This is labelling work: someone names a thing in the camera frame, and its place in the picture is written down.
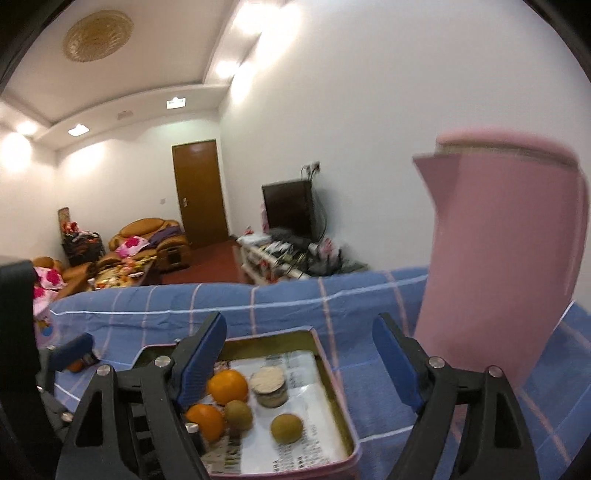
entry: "leather sofa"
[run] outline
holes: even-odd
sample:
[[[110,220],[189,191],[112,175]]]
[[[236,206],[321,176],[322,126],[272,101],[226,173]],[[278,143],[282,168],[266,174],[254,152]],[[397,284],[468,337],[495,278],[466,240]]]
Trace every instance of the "leather sofa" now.
[[[52,257],[37,257],[33,259],[33,266],[43,268],[55,268],[63,278],[66,286],[61,289],[55,300],[60,300],[75,293],[85,291],[88,283],[88,270],[92,265],[91,262],[78,265],[77,267],[64,268],[64,265],[59,260],[54,260]]]
[[[115,252],[118,246],[124,243],[129,237],[141,236],[146,240],[150,240],[150,237],[156,232],[163,230],[170,226],[180,226],[176,220],[164,220],[161,218],[142,218],[136,220],[129,225],[124,226],[117,235],[115,235],[109,241],[110,253],[106,254],[97,262],[99,268],[103,268],[110,264],[118,263],[121,258]],[[178,252],[176,260],[170,261],[171,252]],[[144,257],[156,256],[158,258],[158,267],[161,271],[171,270],[176,267],[188,267],[190,257],[189,240],[185,236],[175,235],[164,239],[160,242],[156,248],[144,249],[134,255],[134,260],[139,260]]]

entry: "white wall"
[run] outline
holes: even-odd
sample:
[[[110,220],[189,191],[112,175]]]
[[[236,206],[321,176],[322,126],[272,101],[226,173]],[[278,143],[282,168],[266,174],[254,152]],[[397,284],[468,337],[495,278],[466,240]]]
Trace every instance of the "white wall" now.
[[[181,221],[172,146],[218,139],[215,111],[152,119],[89,138],[58,154],[60,205],[70,208],[81,228],[99,232],[106,248],[135,220]],[[218,160],[225,189],[219,142]]]
[[[63,259],[56,154],[0,128],[0,255]]]
[[[556,137],[591,176],[591,84],[522,0],[293,0],[286,8],[220,109],[233,233],[260,225],[262,184],[320,161],[329,231],[352,255],[374,268],[426,264],[433,208],[411,157],[433,151],[449,128]],[[591,307],[591,249],[577,293]]]

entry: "white paper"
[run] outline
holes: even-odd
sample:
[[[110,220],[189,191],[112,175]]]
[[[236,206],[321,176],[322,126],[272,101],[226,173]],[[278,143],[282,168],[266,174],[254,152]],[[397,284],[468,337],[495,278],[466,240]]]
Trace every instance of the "white paper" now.
[[[230,368],[246,378],[271,365],[283,369],[289,400],[281,407],[265,408],[251,392],[248,404],[254,415],[253,427],[241,439],[224,436],[212,445],[212,451],[202,457],[211,473],[285,472],[347,458],[311,352],[295,351],[229,363]],[[291,445],[279,445],[271,436],[271,422],[282,413],[293,413],[304,423],[302,438]]]

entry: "green fruit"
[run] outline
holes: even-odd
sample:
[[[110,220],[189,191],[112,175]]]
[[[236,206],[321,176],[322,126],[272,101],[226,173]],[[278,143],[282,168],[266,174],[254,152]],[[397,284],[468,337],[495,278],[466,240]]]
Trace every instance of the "green fruit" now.
[[[223,411],[230,427],[241,431],[249,430],[252,427],[252,410],[243,401],[229,401]]]
[[[277,443],[287,445],[301,439],[304,424],[301,419],[291,413],[282,413],[271,422],[271,435]]]

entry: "orange fruit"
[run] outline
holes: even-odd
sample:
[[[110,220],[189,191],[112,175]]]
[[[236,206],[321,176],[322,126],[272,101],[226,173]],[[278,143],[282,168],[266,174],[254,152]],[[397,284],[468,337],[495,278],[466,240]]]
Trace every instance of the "orange fruit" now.
[[[220,405],[232,400],[245,402],[248,399],[248,382],[236,370],[222,370],[207,382],[207,391]]]
[[[201,433],[208,442],[217,442],[226,429],[222,412],[212,405],[197,403],[187,410],[188,421],[199,425]]]

